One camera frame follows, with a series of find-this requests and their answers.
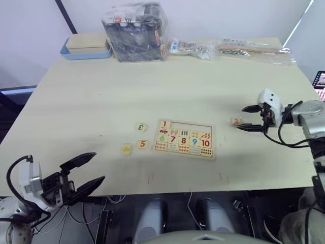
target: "plastic bag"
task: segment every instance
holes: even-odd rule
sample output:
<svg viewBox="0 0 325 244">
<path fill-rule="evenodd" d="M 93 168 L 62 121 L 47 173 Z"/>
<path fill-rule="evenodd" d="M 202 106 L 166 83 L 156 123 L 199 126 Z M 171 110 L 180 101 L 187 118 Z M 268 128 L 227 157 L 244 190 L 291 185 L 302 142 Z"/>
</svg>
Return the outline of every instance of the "plastic bag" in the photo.
<svg viewBox="0 0 325 244">
<path fill-rule="evenodd" d="M 180 41 L 173 38 L 170 41 L 168 52 L 175 55 L 191 55 L 200 59 L 215 60 L 216 45 Z"/>
<path fill-rule="evenodd" d="M 226 38 L 221 40 L 218 52 L 220 55 L 247 58 L 275 65 L 292 65 L 296 63 L 295 59 L 291 56 L 292 51 L 289 48 L 239 39 Z"/>
<path fill-rule="evenodd" d="M 103 16 L 102 23 L 119 61 L 165 59 L 168 22 L 159 3 L 112 7 Z"/>
</svg>

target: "white wall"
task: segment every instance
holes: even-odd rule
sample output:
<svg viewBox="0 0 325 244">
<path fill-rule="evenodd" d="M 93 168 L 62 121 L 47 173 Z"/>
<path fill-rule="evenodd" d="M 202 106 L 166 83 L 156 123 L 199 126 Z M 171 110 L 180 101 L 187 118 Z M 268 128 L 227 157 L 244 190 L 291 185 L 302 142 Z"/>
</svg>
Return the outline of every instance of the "white wall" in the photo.
<svg viewBox="0 0 325 244">
<path fill-rule="evenodd" d="M 310 0 L 160 0 L 178 38 L 278 37 L 284 43 Z M 77 32 L 103 32 L 112 5 L 139 0 L 62 0 Z"/>
<path fill-rule="evenodd" d="M 37 85 L 71 34 L 54 0 L 0 1 L 0 88 Z"/>
<path fill-rule="evenodd" d="M 312 82 L 325 70 L 325 1 L 315 0 L 287 43 L 299 68 Z"/>
</svg>

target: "red number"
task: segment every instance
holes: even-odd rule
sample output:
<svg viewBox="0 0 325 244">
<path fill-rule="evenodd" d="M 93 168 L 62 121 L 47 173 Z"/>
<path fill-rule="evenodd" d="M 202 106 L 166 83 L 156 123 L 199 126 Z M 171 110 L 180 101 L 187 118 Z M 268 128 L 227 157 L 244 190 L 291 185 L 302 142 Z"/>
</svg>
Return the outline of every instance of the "red number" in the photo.
<svg viewBox="0 0 325 244">
<path fill-rule="evenodd" d="M 202 140 L 202 146 L 210 146 L 210 142 Z"/>
</svg>

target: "wooden block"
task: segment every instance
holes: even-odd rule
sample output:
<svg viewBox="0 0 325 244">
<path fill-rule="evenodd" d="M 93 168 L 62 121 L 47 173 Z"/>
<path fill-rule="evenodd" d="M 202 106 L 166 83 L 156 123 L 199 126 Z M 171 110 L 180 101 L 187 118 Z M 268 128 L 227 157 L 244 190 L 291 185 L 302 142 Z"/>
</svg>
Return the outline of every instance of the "wooden block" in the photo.
<svg viewBox="0 0 325 244">
<path fill-rule="evenodd" d="M 148 140 L 139 140 L 138 141 L 138 148 L 148 148 L 149 141 Z"/>
<path fill-rule="evenodd" d="M 143 123 L 137 123 L 136 126 L 134 127 L 137 131 L 139 131 L 140 133 L 145 132 L 147 125 L 143 124 Z"/>
<path fill-rule="evenodd" d="M 189 131 L 179 130 L 179 137 L 189 137 Z"/>
<path fill-rule="evenodd" d="M 189 137 L 179 137 L 178 144 L 180 145 L 189 145 Z"/>
<path fill-rule="evenodd" d="M 165 134 L 158 134 L 157 136 L 157 142 L 168 142 L 169 140 L 169 135 L 165 135 Z"/>
<path fill-rule="evenodd" d="M 189 154 L 201 155 L 201 148 L 197 147 L 197 146 L 190 146 L 189 147 Z"/>
<path fill-rule="evenodd" d="M 178 136 L 169 135 L 168 143 L 170 144 L 178 143 Z"/>
<path fill-rule="evenodd" d="M 177 130 L 177 129 L 170 129 L 170 131 L 169 131 L 169 134 L 171 135 L 171 136 L 179 136 L 179 130 Z"/>
<path fill-rule="evenodd" d="M 199 138 L 200 137 L 200 133 L 198 131 L 190 131 L 189 132 L 189 137 L 190 138 Z"/>
<path fill-rule="evenodd" d="M 157 143 L 156 143 L 155 150 L 166 151 L 166 150 L 167 150 L 167 143 L 164 143 L 164 142 L 163 142 L 163 143 L 157 142 Z"/>
<path fill-rule="evenodd" d="M 189 152 L 189 145 L 181 145 L 178 144 L 178 152 L 181 154 L 188 154 Z"/>
<path fill-rule="evenodd" d="M 122 146 L 122 155 L 130 155 L 132 150 L 132 144 L 123 144 Z"/>
<path fill-rule="evenodd" d="M 190 146 L 200 146 L 200 139 L 199 138 L 189 138 L 189 145 Z"/>
<path fill-rule="evenodd" d="M 167 145 L 167 151 L 173 151 L 178 153 L 178 144 L 170 144 Z"/>
<path fill-rule="evenodd" d="M 170 128 L 171 127 L 171 122 L 168 120 L 163 120 L 160 122 L 160 127 L 162 128 Z"/>
<path fill-rule="evenodd" d="M 212 157 L 212 148 L 201 147 L 201 156 Z"/>
<path fill-rule="evenodd" d="M 240 118 L 231 118 L 230 123 L 232 124 L 232 126 L 239 126 L 243 123 L 243 120 Z"/>
</svg>

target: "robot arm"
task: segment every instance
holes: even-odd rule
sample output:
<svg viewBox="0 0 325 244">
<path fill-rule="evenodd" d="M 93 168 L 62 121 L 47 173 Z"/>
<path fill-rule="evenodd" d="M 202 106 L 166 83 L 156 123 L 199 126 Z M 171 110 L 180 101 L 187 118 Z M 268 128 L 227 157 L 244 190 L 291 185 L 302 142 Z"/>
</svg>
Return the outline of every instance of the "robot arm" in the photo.
<svg viewBox="0 0 325 244">
<path fill-rule="evenodd" d="M 33 162 L 32 156 L 17 160 L 7 174 L 8 186 L 15 197 L 0 200 L 0 243 L 31 243 L 31 229 L 50 218 L 49 211 L 64 205 L 74 205 L 99 187 L 104 176 L 85 183 L 77 190 L 73 181 L 68 180 L 70 170 L 84 165 L 95 155 L 95 152 L 81 154 L 60 165 L 60 172 L 45 179 L 42 179 L 39 163 Z M 20 161 L 19 185 L 22 196 L 10 180 L 11 170 Z M 39 220 L 42 214 L 47 217 Z"/>
<path fill-rule="evenodd" d="M 242 124 L 238 128 L 244 131 L 263 132 L 267 136 L 269 127 L 278 127 L 281 141 L 272 141 L 291 148 L 310 147 L 314 158 L 317 176 L 312 178 L 318 205 L 325 209 L 325 101 L 307 101 L 283 107 L 280 98 L 266 89 L 258 97 L 257 105 L 245 107 L 244 112 L 261 112 L 263 125 Z M 283 124 L 294 124 L 303 128 L 306 140 L 295 144 L 287 144 L 281 139 Z"/>
</svg>

